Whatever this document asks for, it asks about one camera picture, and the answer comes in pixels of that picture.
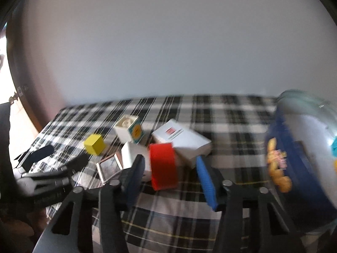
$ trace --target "floor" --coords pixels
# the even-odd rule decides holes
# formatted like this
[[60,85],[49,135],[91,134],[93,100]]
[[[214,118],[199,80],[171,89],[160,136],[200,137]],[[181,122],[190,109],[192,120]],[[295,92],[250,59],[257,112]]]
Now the floor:
[[[7,61],[6,37],[0,39],[0,54],[4,54],[0,69],[0,104],[8,102],[14,95],[15,87]],[[26,151],[38,135],[38,131],[29,119],[20,99],[11,106],[11,130],[9,132],[9,154],[11,160]]]

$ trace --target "black and white checkered fabric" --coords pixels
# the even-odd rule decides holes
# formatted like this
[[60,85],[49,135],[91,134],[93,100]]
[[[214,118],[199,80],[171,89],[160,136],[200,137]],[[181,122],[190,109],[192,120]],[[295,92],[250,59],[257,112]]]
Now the black and white checkered fabric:
[[[91,156],[88,166],[74,175],[76,185],[100,187],[96,163],[122,145],[113,125],[124,114],[137,115],[148,145],[151,133],[171,118],[212,140],[212,166],[237,184],[265,185],[264,136],[275,109],[275,98],[258,96],[169,96],[80,105],[62,109],[38,135],[32,150],[52,144],[55,153],[33,165],[32,172],[55,170],[85,151],[84,140],[92,133],[108,145],[101,156]],[[179,186],[154,191],[143,183],[135,207],[121,214],[130,252],[210,252],[220,213],[207,205],[196,170],[179,168]],[[52,217],[60,204],[47,208]],[[94,211],[93,240],[99,239],[99,219]],[[243,210],[242,252],[248,252],[249,212]]]

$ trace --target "red object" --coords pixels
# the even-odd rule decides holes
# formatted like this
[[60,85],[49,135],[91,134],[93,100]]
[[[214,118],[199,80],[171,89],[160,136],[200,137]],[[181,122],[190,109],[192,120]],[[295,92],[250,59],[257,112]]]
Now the red object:
[[154,190],[176,188],[178,174],[171,143],[150,144],[152,187]]

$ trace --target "white box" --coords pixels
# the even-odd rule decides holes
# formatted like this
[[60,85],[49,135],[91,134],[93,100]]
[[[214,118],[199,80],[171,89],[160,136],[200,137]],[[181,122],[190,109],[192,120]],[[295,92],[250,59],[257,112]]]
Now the white box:
[[[129,125],[124,127],[123,122],[128,120]],[[138,143],[144,136],[142,124],[138,116],[123,115],[115,124],[114,130],[122,144],[126,142]]]
[[187,165],[195,167],[195,158],[208,155],[212,150],[212,142],[199,133],[182,127],[174,119],[152,133],[157,143],[172,143],[176,153],[183,157]]
[[121,153],[122,153],[123,168],[130,168],[134,163],[134,159],[136,159],[136,156],[138,154],[143,155],[145,159],[145,170],[142,181],[148,182],[151,180],[152,172],[151,172],[149,150],[146,147],[126,142],[122,147]]

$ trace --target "blue gripper pad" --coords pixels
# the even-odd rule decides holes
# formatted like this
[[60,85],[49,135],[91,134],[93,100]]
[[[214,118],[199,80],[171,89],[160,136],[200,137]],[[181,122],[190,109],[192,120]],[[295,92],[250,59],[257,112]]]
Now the blue gripper pad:
[[131,168],[124,169],[119,177],[119,180],[122,180],[124,178],[123,173],[127,174],[126,179],[121,181],[121,183],[124,187],[124,193],[126,194],[126,205],[128,208],[131,208],[136,202],[140,190],[140,183],[144,175],[144,169],[145,159],[142,155],[138,154]]
[[218,207],[218,201],[216,198],[216,189],[215,185],[212,181],[210,172],[205,165],[203,158],[201,156],[197,157],[197,173],[199,177],[199,181],[203,188],[203,193],[205,195],[207,204],[216,211]]

